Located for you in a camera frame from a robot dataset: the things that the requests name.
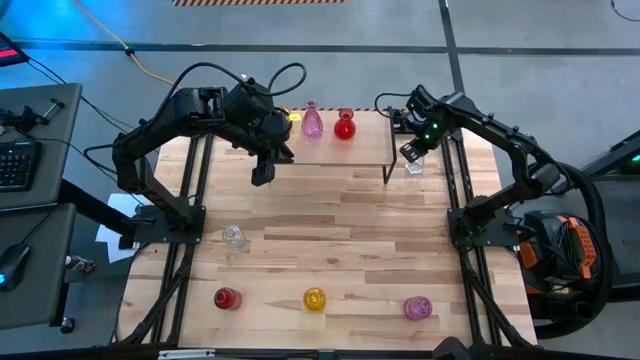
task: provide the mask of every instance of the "red light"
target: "red light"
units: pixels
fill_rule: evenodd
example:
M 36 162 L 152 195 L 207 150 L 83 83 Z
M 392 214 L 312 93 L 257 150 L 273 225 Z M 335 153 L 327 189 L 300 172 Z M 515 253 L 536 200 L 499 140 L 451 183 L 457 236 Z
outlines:
M 0 51 L 0 57 L 9 57 L 14 55 L 18 55 L 18 52 L 15 50 Z

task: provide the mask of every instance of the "clear glass vase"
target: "clear glass vase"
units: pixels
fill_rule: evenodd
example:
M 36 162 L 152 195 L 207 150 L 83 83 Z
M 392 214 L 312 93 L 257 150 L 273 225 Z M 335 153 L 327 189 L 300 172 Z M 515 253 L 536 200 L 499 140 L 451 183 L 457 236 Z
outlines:
M 302 133 L 309 139 L 317 139 L 322 136 L 322 119 L 318 113 L 315 101 L 307 102 L 307 112 L 302 119 Z

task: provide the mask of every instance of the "white paper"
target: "white paper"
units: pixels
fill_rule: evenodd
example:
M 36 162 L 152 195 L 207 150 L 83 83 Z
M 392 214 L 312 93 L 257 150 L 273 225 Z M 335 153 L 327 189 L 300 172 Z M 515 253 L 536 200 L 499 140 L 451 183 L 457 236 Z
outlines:
M 136 199 L 140 200 L 143 204 L 148 204 L 147 198 L 141 195 L 133 195 Z M 127 216 L 133 216 L 136 213 L 136 206 L 140 205 L 133 197 L 129 194 L 111 194 L 109 196 L 109 201 L 107 205 L 112 208 L 120 211 L 121 213 Z M 126 259 L 128 257 L 133 256 L 138 248 L 139 244 L 134 244 L 133 249 L 121 250 L 118 249 L 118 244 L 120 243 L 120 234 L 107 229 L 104 225 L 100 225 L 98 228 L 98 234 L 96 235 L 96 242 L 104 242 L 107 243 L 107 251 L 109 254 L 109 263 L 114 263 L 116 261 Z

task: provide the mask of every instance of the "small glass bottle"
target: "small glass bottle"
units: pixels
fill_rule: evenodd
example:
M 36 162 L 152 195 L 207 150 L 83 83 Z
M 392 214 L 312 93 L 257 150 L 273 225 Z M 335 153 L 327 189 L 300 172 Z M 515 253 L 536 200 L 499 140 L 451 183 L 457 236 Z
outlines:
M 317 139 L 322 136 L 322 119 L 318 113 L 315 101 L 307 102 L 307 112 L 302 119 L 302 133 L 309 139 Z
M 322 311 L 327 304 L 327 296 L 320 288 L 311 288 L 304 293 L 304 306 L 310 311 Z
M 333 132 L 339 139 L 348 140 L 356 134 L 356 123 L 353 122 L 353 110 L 340 109 L 340 119 L 336 121 Z
M 407 169 L 407 171 L 411 175 L 422 175 L 423 166 L 424 166 L 424 158 L 421 157 L 412 163 L 407 163 L 407 165 L 405 165 L 404 167 Z
M 231 225 L 222 231 L 222 240 L 231 247 L 240 248 L 244 246 L 246 237 L 239 227 Z
M 416 296 L 404 302 L 404 315 L 411 321 L 419 321 L 428 318 L 433 312 L 431 301 L 424 296 Z
M 230 288 L 221 288 L 213 298 L 218 309 L 237 310 L 242 305 L 242 295 Z

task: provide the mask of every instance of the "red glass vase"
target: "red glass vase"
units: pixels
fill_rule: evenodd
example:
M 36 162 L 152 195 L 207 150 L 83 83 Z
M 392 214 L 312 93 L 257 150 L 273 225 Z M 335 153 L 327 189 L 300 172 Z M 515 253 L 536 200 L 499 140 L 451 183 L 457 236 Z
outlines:
M 221 288 L 213 297 L 218 309 L 237 310 L 242 304 L 242 295 L 230 288 Z
M 340 119 L 336 121 L 333 131 L 342 140 L 348 140 L 356 134 L 356 123 L 353 122 L 353 110 L 340 109 Z

